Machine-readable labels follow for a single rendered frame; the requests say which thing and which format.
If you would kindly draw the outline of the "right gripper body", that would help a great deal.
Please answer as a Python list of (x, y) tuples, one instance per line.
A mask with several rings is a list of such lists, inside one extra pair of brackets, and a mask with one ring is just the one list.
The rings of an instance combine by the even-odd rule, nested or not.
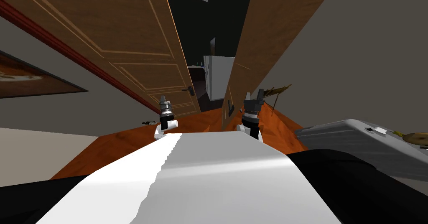
[(244, 101), (244, 115), (246, 116), (258, 116), (261, 111), (261, 107), (264, 104), (263, 98), (261, 99), (246, 99)]

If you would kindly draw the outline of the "plain brown wooden door leaf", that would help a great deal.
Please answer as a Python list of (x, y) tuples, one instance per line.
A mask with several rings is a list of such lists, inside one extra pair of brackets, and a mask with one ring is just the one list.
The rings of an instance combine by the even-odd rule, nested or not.
[[(222, 109), (222, 130), (236, 116), (324, 0), (250, 0)], [(227, 101), (234, 105), (228, 116)]]

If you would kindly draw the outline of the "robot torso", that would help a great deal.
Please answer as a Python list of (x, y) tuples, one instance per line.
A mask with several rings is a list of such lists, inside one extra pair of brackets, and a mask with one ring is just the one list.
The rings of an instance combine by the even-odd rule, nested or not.
[(37, 224), (341, 224), (292, 160), (242, 132), (166, 134), (87, 176)]

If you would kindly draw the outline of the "brown panelled wooden door leaf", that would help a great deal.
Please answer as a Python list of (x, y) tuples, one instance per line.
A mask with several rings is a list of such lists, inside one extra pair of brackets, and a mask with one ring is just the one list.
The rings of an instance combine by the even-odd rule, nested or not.
[(200, 112), (168, 0), (0, 0), (23, 30), (159, 113)]

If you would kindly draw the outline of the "white refrigerator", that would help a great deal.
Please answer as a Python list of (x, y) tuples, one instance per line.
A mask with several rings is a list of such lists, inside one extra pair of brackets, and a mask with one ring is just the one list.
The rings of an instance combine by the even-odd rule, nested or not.
[(204, 56), (206, 91), (210, 101), (224, 99), (234, 57)]

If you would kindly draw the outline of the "yellow round object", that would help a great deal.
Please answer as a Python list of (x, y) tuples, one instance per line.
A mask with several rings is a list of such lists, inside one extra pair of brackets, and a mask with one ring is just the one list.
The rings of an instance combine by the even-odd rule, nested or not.
[(393, 131), (392, 133), (401, 137), (405, 142), (418, 145), (422, 149), (428, 149), (428, 132), (403, 134), (397, 131)]

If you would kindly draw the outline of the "dark framed wall picture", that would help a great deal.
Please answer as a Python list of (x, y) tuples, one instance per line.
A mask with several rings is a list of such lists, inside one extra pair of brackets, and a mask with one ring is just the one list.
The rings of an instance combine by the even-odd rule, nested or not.
[(0, 51), (0, 99), (79, 92), (87, 90)]

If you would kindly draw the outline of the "brown wooden stand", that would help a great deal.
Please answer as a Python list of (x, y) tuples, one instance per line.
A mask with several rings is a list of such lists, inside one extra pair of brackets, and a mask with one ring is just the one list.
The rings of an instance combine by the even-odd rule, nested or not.
[(275, 108), (275, 105), (276, 105), (276, 103), (277, 103), (277, 101), (278, 101), (278, 98), (279, 98), (279, 95), (281, 94), (281, 93), (283, 93), (285, 90), (287, 90), (290, 86), (292, 86), (292, 84), (290, 84), (290, 85), (287, 85), (287, 86), (284, 86), (284, 87), (281, 87), (281, 88), (271, 88), (271, 89), (268, 89), (268, 90), (265, 90), (264, 91), (264, 93), (263, 93), (263, 98), (266, 98), (266, 97), (270, 97), (270, 96), (274, 96), (274, 95), (276, 95), (277, 97), (276, 97), (276, 99), (275, 99), (275, 102), (274, 102), (274, 105), (273, 105), (273, 108), (272, 108), (272, 111), (274, 110), (274, 108)]

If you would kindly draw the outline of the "grey hard case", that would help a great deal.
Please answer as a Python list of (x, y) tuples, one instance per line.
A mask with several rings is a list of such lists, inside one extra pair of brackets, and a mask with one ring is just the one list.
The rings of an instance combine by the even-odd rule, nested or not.
[(428, 182), (428, 150), (405, 142), (388, 128), (348, 119), (298, 129), (295, 134), (309, 150), (346, 152), (387, 175)]

